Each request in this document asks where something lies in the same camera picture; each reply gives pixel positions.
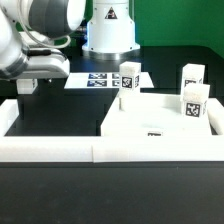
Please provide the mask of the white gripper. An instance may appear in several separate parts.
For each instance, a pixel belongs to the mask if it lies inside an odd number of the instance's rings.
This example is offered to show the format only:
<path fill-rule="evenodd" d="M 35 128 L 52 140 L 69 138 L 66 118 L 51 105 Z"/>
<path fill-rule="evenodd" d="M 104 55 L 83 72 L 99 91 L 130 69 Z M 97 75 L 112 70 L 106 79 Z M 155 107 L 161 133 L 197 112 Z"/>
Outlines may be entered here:
<path fill-rule="evenodd" d="M 27 67 L 17 79 L 66 78 L 70 74 L 69 59 L 57 49 L 34 48 L 28 56 Z"/>

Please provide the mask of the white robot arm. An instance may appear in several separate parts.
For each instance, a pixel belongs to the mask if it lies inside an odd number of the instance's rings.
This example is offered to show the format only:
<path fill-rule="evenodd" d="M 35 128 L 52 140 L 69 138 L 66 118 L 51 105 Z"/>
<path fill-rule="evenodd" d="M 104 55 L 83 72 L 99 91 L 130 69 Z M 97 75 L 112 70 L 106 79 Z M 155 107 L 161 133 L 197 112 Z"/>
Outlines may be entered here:
<path fill-rule="evenodd" d="M 135 22 L 129 15 L 130 0 L 92 0 L 83 54 L 118 59 L 140 49 L 135 41 Z M 51 40 L 69 39 L 84 19 L 86 0 L 0 0 L 0 79 L 62 78 L 70 63 L 60 52 L 66 44 L 53 46 L 42 41 L 29 46 L 16 29 Z"/>

